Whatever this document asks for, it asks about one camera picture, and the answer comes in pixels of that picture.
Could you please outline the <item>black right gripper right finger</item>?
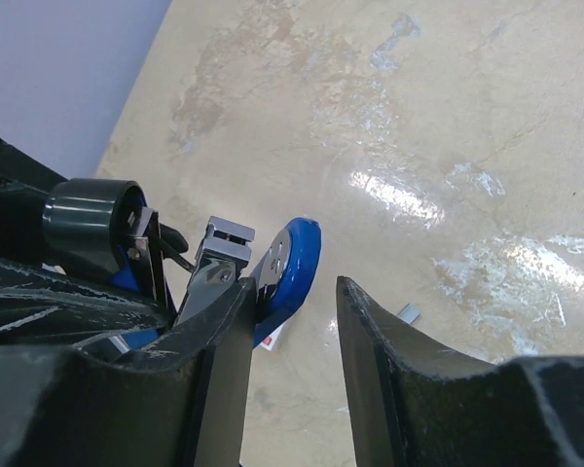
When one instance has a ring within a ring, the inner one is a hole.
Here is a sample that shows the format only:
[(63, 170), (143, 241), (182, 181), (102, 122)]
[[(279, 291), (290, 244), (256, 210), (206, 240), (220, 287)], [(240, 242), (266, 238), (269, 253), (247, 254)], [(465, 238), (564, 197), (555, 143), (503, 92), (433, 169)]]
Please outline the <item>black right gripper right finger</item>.
[(337, 280), (360, 466), (584, 466), (584, 356), (460, 353)]

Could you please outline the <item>grey staple strip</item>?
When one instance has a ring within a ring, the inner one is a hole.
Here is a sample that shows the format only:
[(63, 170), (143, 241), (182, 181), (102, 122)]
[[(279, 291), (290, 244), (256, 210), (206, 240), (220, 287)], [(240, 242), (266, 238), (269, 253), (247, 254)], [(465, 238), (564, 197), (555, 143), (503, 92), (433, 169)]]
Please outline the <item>grey staple strip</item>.
[(397, 317), (403, 322), (412, 325), (421, 316), (420, 309), (412, 304), (405, 305), (397, 314)]

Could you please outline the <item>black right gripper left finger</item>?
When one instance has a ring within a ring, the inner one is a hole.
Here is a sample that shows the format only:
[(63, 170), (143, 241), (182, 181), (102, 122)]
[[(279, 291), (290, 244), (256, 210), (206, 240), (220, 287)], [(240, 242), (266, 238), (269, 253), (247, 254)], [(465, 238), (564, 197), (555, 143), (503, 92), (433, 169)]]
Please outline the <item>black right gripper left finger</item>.
[(116, 363), (0, 346), (0, 466), (238, 465), (255, 298), (243, 279)]

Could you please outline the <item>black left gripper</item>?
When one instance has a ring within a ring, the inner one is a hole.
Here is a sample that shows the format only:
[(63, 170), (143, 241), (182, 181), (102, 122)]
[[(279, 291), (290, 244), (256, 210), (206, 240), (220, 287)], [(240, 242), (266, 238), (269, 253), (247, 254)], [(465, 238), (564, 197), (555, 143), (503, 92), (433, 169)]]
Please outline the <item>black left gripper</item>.
[(20, 263), (43, 263), (50, 250), (42, 214), (65, 177), (0, 137), (0, 345), (74, 344), (160, 329), (170, 312), (130, 292)]

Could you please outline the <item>blue black stapler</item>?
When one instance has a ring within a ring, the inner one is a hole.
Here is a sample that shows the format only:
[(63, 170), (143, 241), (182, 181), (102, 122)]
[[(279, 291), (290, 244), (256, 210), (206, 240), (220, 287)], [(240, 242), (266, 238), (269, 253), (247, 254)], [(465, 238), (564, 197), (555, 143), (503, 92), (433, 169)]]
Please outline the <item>blue black stapler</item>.
[[(161, 224), (138, 184), (103, 179), (56, 185), (42, 232), (67, 274), (151, 298), (174, 325), (205, 311), (241, 278), (255, 238), (253, 229), (212, 216), (188, 261), (185, 237)], [(275, 236), (250, 274), (257, 285), (256, 346), (302, 306), (320, 252), (321, 229), (312, 219), (294, 218)]]

